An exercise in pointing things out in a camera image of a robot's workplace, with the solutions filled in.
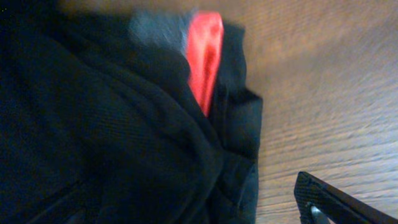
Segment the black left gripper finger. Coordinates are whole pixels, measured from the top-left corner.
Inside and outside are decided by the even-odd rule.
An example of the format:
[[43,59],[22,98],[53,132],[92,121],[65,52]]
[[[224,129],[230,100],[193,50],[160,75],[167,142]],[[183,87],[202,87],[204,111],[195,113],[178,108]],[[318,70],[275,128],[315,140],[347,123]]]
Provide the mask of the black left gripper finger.
[[397,223],[396,218],[340,191],[308,172],[298,173],[294,196],[302,224]]

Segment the black garment red band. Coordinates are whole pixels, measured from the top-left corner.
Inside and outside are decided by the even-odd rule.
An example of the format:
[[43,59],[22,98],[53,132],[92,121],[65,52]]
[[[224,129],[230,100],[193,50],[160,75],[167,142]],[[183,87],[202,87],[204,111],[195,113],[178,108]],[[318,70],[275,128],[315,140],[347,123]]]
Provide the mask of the black garment red band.
[[227,153],[211,203],[212,220],[254,223],[262,99],[246,87],[244,29],[215,11],[138,11],[129,32],[138,46],[172,50],[189,64],[188,85]]

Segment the black t-shirt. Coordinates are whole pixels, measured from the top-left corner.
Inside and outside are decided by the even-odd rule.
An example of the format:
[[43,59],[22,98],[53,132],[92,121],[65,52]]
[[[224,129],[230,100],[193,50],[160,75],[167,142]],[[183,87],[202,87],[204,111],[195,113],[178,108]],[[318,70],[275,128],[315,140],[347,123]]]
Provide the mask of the black t-shirt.
[[1,10],[1,222],[211,223],[224,152],[186,58],[126,17]]

